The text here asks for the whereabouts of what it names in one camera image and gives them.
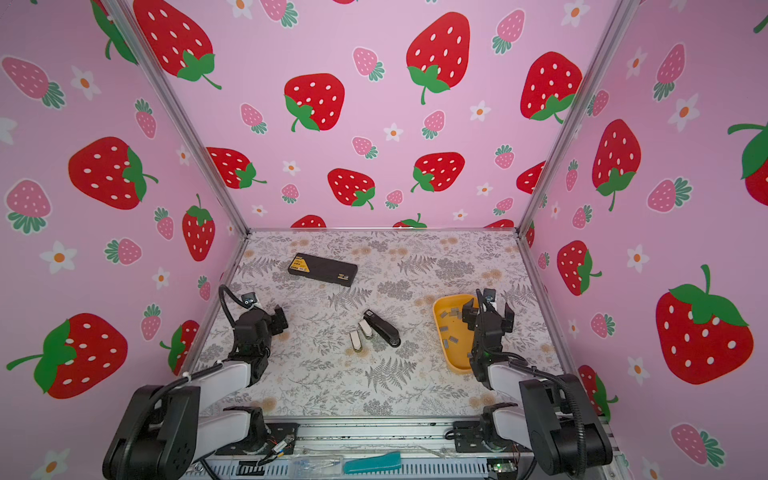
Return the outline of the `black stapler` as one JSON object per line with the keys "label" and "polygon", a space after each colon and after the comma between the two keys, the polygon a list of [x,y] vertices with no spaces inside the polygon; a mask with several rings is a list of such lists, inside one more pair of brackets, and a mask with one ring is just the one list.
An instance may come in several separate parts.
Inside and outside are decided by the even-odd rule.
{"label": "black stapler", "polygon": [[393,348],[401,345],[399,330],[378,314],[368,309],[363,313],[363,319],[388,345]]}

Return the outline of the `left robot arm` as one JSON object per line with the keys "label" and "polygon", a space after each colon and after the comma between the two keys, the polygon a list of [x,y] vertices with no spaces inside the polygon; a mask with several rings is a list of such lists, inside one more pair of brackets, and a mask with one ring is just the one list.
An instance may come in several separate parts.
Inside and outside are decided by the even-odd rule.
{"label": "left robot arm", "polygon": [[216,416],[201,415],[219,400],[260,381],[273,337],[288,328],[284,310],[276,306],[267,312],[254,293],[236,296],[220,287],[223,311],[229,300],[244,311],[238,318],[227,318],[233,333],[228,356],[198,372],[183,372],[167,385],[137,389],[105,454],[104,478],[179,479],[195,463],[207,469],[208,457],[217,451],[256,453],[266,448],[266,461],[284,451],[287,441],[273,441],[259,407],[229,407]]}

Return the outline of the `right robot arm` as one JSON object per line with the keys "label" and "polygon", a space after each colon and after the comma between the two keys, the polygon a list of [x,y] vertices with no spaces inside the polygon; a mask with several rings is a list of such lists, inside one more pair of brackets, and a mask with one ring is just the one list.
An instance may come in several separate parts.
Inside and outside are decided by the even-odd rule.
{"label": "right robot arm", "polygon": [[469,365],[475,379],[511,400],[483,410],[476,435],[490,450],[516,444],[533,454],[531,469],[582,479],[591,468],[612,463],[613,446],[591,401],[573,374],[555,375],[503,349],[515,313],[502,313],[484,296],[462,306],[472,333]]}

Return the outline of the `yellow plastic tray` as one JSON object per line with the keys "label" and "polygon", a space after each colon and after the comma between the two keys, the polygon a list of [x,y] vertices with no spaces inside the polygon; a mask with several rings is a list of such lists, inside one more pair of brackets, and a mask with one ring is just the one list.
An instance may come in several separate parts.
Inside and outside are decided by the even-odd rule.
{"label": "yellow plastic tray", "polygon": [[438,298],[432,306],[443,356],[448,368],[456,374],[471,374],[470,357],[474,332],[463,321],[463,306],[467,302],[477,306],[477,299],[469,294]]}

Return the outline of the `black tool case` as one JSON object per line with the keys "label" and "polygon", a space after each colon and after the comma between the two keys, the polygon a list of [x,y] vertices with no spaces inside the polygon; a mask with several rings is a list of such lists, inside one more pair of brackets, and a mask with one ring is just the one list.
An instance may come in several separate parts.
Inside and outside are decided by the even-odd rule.
{"label": "black tool case", "polygon": [[294,276],[350,287],[358,272],[356,264],[297,253],[288,266],[288,273]]}

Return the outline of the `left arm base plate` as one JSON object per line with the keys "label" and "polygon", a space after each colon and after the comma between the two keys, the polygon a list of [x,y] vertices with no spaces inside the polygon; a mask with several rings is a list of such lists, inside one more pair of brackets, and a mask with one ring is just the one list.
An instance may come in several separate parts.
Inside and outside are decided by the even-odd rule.
{"label": "left arm base plate", "polygon": [[267,423],[264,428],[258,428],[255,433],[239,442],[226,445],[215,451],[218,456],[225,455],[266,455],[276,445],[285,443],[282,452],[292,455],[299,424],[291,422]]}

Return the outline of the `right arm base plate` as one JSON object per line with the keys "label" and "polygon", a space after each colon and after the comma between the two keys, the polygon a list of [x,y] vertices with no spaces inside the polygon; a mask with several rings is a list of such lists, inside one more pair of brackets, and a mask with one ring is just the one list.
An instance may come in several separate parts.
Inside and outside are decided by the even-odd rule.
{"label": "right arm base plate", "polygon": [[444,438],[454,443],[458,453],[530,453],[531,450],[511,440],[493,437],[480,420],[455,421]]}

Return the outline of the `aluminium rail frame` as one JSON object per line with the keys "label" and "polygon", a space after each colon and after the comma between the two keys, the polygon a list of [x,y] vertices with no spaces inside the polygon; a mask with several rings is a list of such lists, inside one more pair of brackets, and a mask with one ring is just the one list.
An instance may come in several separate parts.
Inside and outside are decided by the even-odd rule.
{"label": "aluminium rail frame", "polygon": [[[444,438],[455,421],[480,420],[472,417],[264,417],[265,423],[298,423],[292,455],[283,452],[272,461],[265,455],[211,455],[209,467],[201,468],[211,477],[217,473],[213,461],[234,457],[227,477],[259,478],[395,478],[395,479],[529,479],[535,474],[572,479],[566,474],[550,476],[540,467],[530,468],[530,453],[458,453]],[[347,460],[400,452],[402,466],[395,471],[343,473]],[[610,479],[611,464],[591,468],[582,479]]]}

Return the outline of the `teal handled tool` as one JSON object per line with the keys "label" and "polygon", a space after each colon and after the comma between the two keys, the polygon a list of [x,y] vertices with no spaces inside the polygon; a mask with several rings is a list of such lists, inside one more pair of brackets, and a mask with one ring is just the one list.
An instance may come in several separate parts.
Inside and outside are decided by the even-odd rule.
{"label": "teal handled tool", "polygon": [[400,452],[389,452],[379,456],[347,460],[343,465],[345,475],[391,472],[402,466]]}

